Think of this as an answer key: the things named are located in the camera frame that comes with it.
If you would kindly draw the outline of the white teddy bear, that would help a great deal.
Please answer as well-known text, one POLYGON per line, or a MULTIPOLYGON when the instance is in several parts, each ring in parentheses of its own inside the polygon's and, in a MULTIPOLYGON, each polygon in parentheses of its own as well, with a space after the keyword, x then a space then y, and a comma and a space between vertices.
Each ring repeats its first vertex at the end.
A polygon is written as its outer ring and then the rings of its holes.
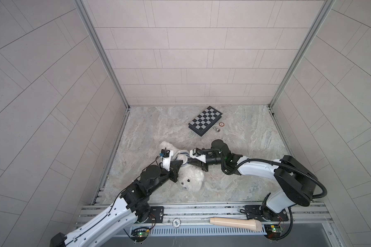
MULTIPOLYGON (((171 162, 178 161, 177 156, 180 153, 190 154, 190 152, 187 150, 177 149, 171 143, 163 141, 159 145, 159 149, 161 151, 162 149, 165 149, 165 148, 174 151, 174 155, 172 156, 171 162)), ((191 164, 185 167, 181 166, 179 173, 178 173, 178 181, 181 184, 181 186, 191 192, 197 192, 202 188, 204 178, 205 176, 204 176, 203 171, 199 169, 198 167, 191 165, 191 164)))

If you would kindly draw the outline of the blue white striped sweater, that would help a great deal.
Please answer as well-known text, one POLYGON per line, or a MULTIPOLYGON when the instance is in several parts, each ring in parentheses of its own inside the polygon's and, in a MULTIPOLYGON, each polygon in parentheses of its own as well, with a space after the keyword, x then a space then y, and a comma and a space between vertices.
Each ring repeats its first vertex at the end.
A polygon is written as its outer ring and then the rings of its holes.
POLYGON ((181 165, 182 167, 185 167, 185 166, 189 165, 190 162, 195 161, 195 159, 190 157, 190 155, 188 153, 180 153, 177 156, 177 159, 182 161, 182 165, 181 165))

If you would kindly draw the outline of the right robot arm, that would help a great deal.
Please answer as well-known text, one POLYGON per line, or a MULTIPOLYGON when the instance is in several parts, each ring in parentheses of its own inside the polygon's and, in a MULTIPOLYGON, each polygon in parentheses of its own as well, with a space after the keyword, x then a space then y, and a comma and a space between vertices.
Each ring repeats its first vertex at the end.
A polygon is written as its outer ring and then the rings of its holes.
POLYGON ((210 165, 220 165, 229 176, 258 176, 277 181, 279 190, 268 193, 256 212, 251 213, 267 221, 278 220, 285 209, 294 205, 309 206, 318 183, 316 176, 290 155, 278 160, 249 158, 232 153, 222 140, 213 141, 210 149, 191 150, 190 157, 203 171, 208 171, 210 165))

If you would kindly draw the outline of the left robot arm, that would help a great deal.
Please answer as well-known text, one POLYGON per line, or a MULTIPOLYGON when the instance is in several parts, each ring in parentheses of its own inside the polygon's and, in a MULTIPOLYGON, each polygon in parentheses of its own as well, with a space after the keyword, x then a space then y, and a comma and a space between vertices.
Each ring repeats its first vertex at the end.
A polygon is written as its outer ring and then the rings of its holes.
POLYGON ((150 195, 168 180, 176 183, 182 164, 183 161, 171 161, 169 170, 156 164, 147 166, 104 211, 68 234, 56 234, 49 245, 100 247, 124 228, 146 220, 150 212, 150 195))

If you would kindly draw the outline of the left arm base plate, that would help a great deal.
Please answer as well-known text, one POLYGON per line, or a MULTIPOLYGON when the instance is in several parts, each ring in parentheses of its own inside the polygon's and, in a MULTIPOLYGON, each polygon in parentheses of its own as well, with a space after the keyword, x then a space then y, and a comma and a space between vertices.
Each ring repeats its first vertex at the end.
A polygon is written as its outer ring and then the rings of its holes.
POLYGON ((163 223, 164 207, 163 206, 152 206, 149 213, 146 215, 144 220, 138 220, 137 223, 141 224, 152 224, 152 223, 163 223))

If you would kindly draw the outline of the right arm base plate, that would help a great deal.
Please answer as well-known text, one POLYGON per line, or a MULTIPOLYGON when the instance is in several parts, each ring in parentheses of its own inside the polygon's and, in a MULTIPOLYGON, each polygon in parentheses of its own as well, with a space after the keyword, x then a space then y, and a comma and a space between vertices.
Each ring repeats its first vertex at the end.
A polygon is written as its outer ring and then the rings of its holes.
POLYGON ((280 213, 274 213, 268 208, 262 210, 260 205, 246 205, 244 211, 247 219, 255 219, 261 222, 289 221, 289 214, 286 209, 280 213))

